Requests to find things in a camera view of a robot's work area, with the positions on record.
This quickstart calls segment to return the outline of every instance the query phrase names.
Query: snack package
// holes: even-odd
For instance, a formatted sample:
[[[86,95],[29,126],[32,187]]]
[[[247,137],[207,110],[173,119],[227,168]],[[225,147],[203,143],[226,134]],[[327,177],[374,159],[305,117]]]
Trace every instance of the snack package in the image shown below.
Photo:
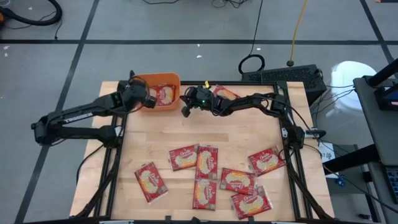
[[[232,208],[240,220],[274,208],[262,186],[256,188],[253,195],[237,194],[231,200]]]
[[[285,162],[278,157],[277,146],[263,150],[248,157],[249,165],[256,176],[266,174],[285,165]]]
[[[223,168],[220,189],[252,195],[256,176],[254,174]]]
[[[157,85],[149,88],[149,94],[157,98],[156,106],[168,106],[174,101],[175,85]]]
[[[217,179],[218,148],[199,146],[195,179]]]
[[[216,190],[214,180],[195,180],[192,208],[216,210]]]
[[[169,151],[169,162],[173,171],[186,169],[197,165],[199,145],[186,146]]]
[[[216,85],[216,88],[213,91],[213,94],[215,96],[222,96],[224,98],[227,98],[229,100],[235,100],[240,98],[240,96],[238,96],[237,94],[227,90],[226,88],[224,88],[221,85]]]
[[[134,174],[148,203],[167,193],[167,187],[164,185],[153,162],[144,165],[135,171]]]

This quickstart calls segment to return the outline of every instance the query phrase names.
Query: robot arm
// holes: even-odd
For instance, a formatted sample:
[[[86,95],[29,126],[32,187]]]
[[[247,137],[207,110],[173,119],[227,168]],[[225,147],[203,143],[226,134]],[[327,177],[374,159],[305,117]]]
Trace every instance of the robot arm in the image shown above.
[[[184,117],[190,115],[192,108],[211,111],[215,116],[228,116],[235,111],[248,108],[257,108],[264,114],[279,118],[282,121],[282,135],[286,145],[296,149],[303,148],[305,133],[303,129],[294,123],[287,107],[287,98],[277,93],[255,93],[250,96],[229,100],[221,96],[215,96],[209,89],[202,86],[189,87],[181,100],[185,102],[181,110]],[[268,108],[263,101],[271,101]]]
[[[125,114],[135,108],[139,103],[148,108],[153,108],[156,98],[149,96],[146,84],[133,78],[127,86],[119,91],[101,96],[94,102],[77,106],[63,111],[54,111],[33,123],[35,140],[40,145],[53,144],[60,139],[97,139],[105,147],[114,147],[118,135],[114,127],[101,128],[73,128],[63,127],[92,116],[111,116]]]

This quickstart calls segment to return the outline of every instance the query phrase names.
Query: gray floor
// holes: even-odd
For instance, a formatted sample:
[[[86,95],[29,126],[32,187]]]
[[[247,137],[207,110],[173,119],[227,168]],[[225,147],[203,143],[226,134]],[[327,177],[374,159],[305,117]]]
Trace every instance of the gray floor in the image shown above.
[[[223,44],[223,40],[251,40],[260,4],[258,0],[249,0],[239,9],[229,4],[216,9],[211,0],[151,6],[138,0],[100,0],[87,44],[81,54],[76,54],[96,2],[59,0],[64,14],[58,37],[70,42],[52,41],[56,25],[0,31],[0,124],[4,129],[0,135],[0,223],[14,222],[41,150],[34,142],[30,123],[55,109],[68,73],[74,76],[64,108],[90,102],[98,96],[102,81],[126,79],[130,69],[136,73],[174,71],[182,80],[239,80],[238,63],[249,53],[251,45],[238,44],[239,41]],[[398,40],[398,4],[376,4],[374,0],[366,3],[384,40]],[[291,46],[273,40],[292,39],[302,4],[303,0],[264,1],[257,40],[269,41],[255,45],[254,52],[265,57],[266,68],[285,66]],[[53,11],[45,0],[11,0],[10,7],[36,19]],[[16,21],[7,25],[23,26]],[[160,41],[90,42],[109,39]],[[327,83],[332,66],[345,60],[366,63],[376,71],[387,64],[386,52],[381,47],[386,43],[375,35],[360,0],[309,0],[297,39],[306,42],[296,46],[295,64],[316,64],[323,69]],[[34,40],[47,41],[38,44]],[[179,41],[169,44],[163,40]],[[205,40],[220,41],[206,44],[209,42]],[[363,42],[347,45],[347,40]],[[393,57],[398,57],[397,45],[388,45],[388,49]],[[76,57],[80,57],[77,66],[70,70]],[[258,66],[258,62],[249,61],[244,70],[256,70]],[[88,126],[90,121],[80,125]],[[68,217],[75,172],[83,159],[85,143],[65,141],[50,149],[25,222]],[[366,208],[360,199],[355,199],[355,205],[349,204],[350,200],[332,195],[333,204],[339,205],[335,206],[336,216],[357,221],[356,214],[366,213]],[[342,203],[350,212],[343,212]]]

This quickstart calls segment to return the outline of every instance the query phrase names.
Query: black stand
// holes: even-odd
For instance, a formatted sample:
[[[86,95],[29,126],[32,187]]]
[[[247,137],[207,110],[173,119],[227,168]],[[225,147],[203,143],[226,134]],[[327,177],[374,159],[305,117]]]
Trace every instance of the black stand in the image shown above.
[[[325,167],[333,172],[339,172],[351,167],[360,166],[369,162],[377,162],[380,160],[374,144],[368,145],[360,150],[351,152],[349,154],[337,157],[328,162],[323,163]],[[328,170],[324,169],[325,175],[331,174]]]

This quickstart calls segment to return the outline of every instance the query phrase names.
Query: wooden tabletop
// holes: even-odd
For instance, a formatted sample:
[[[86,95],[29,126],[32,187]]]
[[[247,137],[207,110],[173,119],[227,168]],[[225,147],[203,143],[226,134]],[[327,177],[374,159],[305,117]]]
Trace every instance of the wooden tabletop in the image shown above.
[[[103,82],[99,95],[116,91],[117,82]],[[246,96],[253,93],[268,93],[270,86],[225,86],[237,95]],[[288,83],[292,106],[312,127],[310,110],[302,83]],[[297,125],[303,127],[300,118],[294,114]],[[93,127],[111,123],[111,117],[95,117]],[[180,110],[163,112],[137,112],[130,114],[124,136],[121,163],[119,166],[112,219],[164,220],[171,215],[173,220],[238,220],[231,209],[230,197],[234,192],[217,189],[216,211],[193,210],[193,185],[195,168],[173,172],[167,160],[172,149],[192,144],[208,144],[218,150],[218,177],[223,167],[250,171],[247,156],[263,149],[278,145],[282,140],[277,118],[266,116],[258,109],[237,111],[231,116],[214,117],[210,112],[191,110],[189,118],[184,118]],[[306,144],[317,148],[317,142],[306,139]],[[101,143],[89,140],[85,156],[95,150]],[[90,200],[98,188],[105,150],[102,149],[88,159],[81,168],[79,183],[71,208],[71,215],[77,214]],[[327,214],[334,217],[328,186],[323,173],[322,162],[318,152],[304,146],[301,152],[303,168],[309,191]],[[147,203],[144,194],[134,176],[141,165],[154,162],[169,192],[164,197]],[[274,205],[272,210],[254,216],[260,220],[294,220],[290,196],[288,175],[281,167],[257,178],[257,183],[268,191]],[[300,213],[305,217],[302,194],[298,190]],[[104,193],[104,202],[108,193]]]

